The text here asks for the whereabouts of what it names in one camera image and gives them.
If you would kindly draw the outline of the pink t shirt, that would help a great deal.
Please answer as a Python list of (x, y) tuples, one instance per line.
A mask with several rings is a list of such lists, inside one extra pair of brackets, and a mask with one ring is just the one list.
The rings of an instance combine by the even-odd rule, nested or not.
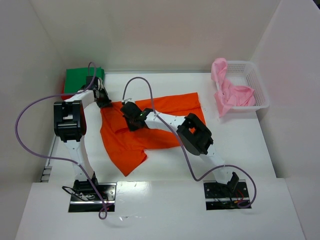
[(225, 58), (216, 58), (211, 66), (211, 79), (218, 84), (214, 94), (219, 117), (223, 117), (232, 107), (252, 107), (256, 104), (255, 90), (249, 86), (234, 85), (227, 79), (228, 63)]

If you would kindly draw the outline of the orange t shirt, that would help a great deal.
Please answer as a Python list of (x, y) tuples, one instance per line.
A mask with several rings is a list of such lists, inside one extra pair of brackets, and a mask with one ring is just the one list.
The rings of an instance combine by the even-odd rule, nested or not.
[[(155, 109), (174, 116), (193, 113), (204, 123), (205, 117), (196, 92), (154, 98)], [(130, 131), (121, 112), (122, 103), (113, 102), (111, 107), (100, 110), (101, 138), (113, 164), (126, 177), (147, 159), (145, 150), (177, 147), (178, 140), (171, 132), (157, 129)]]

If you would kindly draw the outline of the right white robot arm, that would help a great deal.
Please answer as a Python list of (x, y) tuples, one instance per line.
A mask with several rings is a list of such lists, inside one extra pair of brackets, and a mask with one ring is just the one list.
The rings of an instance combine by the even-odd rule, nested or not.
[(176, 116), (155, 112), (152, 108), (141, 110), (131, 101), (123, 101), (120, 111), (130, 131), (145, 128), (173, 133), (179, 144), (184, 147), (184, 154), (198, 156), (203, 161), (218, 167), (213, 171), (215, 181), (225, 192), (230, 194), (235, 192), (239, 177), (225, 165), (225, 161), (215, 149), (211, 131), (196, 114)]

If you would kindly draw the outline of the folded green t shirt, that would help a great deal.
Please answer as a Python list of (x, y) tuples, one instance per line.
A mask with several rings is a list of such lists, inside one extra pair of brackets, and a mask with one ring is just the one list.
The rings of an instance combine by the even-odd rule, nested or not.
[(87, 84), (87, 77), (94, 75), (94, 67), (70, 68), (66, 70), (64, 94), (75, 93)]

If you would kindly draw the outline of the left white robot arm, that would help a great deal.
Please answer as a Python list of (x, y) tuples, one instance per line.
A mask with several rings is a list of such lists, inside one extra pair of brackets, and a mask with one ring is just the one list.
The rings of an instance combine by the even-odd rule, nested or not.
[(112, 106), (101, 78), (88, 76), (86, 84), (77, 94), (65, 101), (56, 101), (53, 105), (54, 133), (65, 144), (71, 160), (75, 161), (73, 190), (78, 195), (94, 195), (96, 191), (92, 185), (96, 188), (99, 186), (84, 141), (87, 132), (84, 109), (92, 103), (96, 103), (100, 109)]

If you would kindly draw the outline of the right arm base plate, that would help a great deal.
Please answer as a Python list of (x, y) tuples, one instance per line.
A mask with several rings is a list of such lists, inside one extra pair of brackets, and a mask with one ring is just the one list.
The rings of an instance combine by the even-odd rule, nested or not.
[(207, 211), (240, 209), (251, 202), (245, 180), (238, 182), (233, 193), (216, 181), (205, 181), (203, 188)]

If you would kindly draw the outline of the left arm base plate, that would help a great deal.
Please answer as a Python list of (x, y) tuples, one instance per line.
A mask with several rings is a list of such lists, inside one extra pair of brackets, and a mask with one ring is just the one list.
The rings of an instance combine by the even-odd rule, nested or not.
[[(70, 195), (69, 213), (99, 212), (103, 207), (102, 201), (88, 182), (83, 186), (75, 182), (73, 187), (62, 186), (61, 188)], [(117, 184), (100, 183), (96, 188), (107, 205), (107, 211), (114, 212)]]

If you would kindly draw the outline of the white plastic basket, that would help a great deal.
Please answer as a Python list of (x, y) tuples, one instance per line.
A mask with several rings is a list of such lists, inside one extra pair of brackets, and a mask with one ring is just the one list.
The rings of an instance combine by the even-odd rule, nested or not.
[[(269, 97), (255, 64), (250, 61), (226, 61), (228, 64), (226, 78), (236, 86), (253, 88), (256, 101), (254, 106), (234, 106), (227, 113), (256, 112), (268, 108)], [(218, 91), (220, 88), (217, 83), (215, 84)]]

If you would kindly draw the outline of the folded red t shirt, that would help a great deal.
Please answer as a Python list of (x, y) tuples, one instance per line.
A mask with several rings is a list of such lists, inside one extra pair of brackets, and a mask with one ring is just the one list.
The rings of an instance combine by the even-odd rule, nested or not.
[(71, 98), (73, 95), (72, 94), (66, 94), (65, 93), (65, 82), (63, 83), (63, 86), (62, 86), (62, 89), (61, 89), (61, 96), (60, 96), (60, 98), (63, 100), (63, 101), (65, 101), (65, 100), (67, 100), (67, 99), (69, 99), (69, 98)]

